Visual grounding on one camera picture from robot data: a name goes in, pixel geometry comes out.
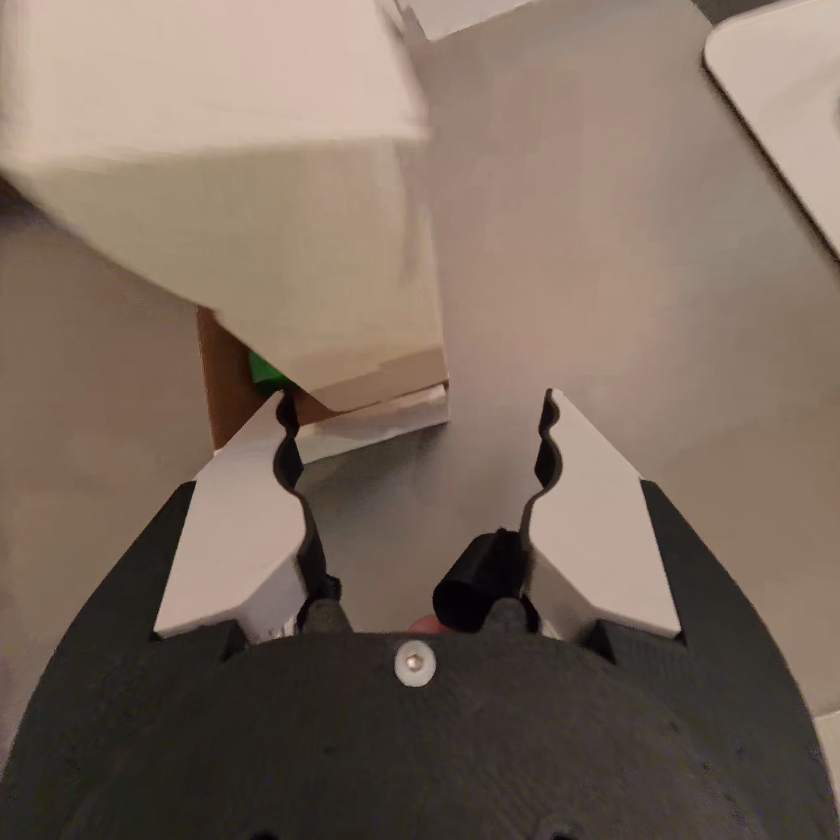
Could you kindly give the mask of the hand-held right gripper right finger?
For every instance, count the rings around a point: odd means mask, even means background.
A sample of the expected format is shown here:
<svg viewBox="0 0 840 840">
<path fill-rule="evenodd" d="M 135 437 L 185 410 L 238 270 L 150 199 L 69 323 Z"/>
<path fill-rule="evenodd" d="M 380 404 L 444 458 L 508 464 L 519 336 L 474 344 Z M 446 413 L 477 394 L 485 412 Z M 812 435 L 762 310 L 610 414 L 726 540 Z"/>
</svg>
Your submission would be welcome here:
<svg viewBox="0 0 840 840">
<path fill-rule="evenodd" d="M 544 635 L 584 640 L 598 621 L 673 639 L 680 621 L 634 466 L 550 388 L 520 534 L 525 593 Z"/>
</svg>

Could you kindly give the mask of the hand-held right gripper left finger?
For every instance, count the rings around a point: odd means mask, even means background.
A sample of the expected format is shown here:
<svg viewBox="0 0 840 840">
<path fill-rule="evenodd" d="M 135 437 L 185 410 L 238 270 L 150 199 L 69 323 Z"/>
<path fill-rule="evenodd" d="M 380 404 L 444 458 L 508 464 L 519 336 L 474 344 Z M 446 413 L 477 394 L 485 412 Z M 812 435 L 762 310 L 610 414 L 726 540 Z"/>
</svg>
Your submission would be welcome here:
<svg viewBox="0 0 840 840">
<path fill-rule="evenodd" d="M 226 621 L 248 640 L 298 630 L 327 584 L 322 545 L 297 492 L 302 462 L 293 397 L 274 394 L 197 474 L 154 633 Z"/>
</svg>

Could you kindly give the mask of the green cube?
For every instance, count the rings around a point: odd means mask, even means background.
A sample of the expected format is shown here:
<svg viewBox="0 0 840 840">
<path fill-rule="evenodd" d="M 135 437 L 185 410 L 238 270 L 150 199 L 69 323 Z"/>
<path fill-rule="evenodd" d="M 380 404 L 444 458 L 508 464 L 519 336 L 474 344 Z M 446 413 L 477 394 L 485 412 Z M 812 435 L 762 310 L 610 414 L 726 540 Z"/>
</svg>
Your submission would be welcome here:
<svg viewBox="0 0 840 840">
<path fill-rule="evenodd" d="M 264 360 L 258 353 L 248 351 L 247 361 L 251 381 L 259 394 L 265 398 L 293 387 L 293 383 L 284 374 Z"/>
</svg>

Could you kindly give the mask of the white cardboard box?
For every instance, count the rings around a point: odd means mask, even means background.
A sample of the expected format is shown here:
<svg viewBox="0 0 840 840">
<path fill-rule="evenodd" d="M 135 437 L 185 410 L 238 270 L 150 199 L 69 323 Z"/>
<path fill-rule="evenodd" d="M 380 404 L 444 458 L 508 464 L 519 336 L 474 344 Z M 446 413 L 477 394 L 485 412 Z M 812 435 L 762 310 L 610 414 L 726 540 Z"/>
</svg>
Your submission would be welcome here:
<svg viewBox="0 0 840 840">
<path fill-rule="evenodd" d="M 209 422 L 254 352 L 315 458 L 444 422 L 427 107 L 398 2 L 2 2 L 2 175 L 200 309 Z"/>
</svg>

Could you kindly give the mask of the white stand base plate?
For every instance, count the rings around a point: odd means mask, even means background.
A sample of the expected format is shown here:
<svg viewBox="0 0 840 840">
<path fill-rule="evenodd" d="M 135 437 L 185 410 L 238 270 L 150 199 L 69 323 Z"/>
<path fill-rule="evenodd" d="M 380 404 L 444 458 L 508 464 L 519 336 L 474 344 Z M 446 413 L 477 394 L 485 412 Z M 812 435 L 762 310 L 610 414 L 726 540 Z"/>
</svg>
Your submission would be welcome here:
<svg viewBox="0 0 840 840">
<path fill-rule="evenodd" d="M 839 2 L 772 3 L 711 31 L 706 68 L 835 256 Z"/>
</svg>

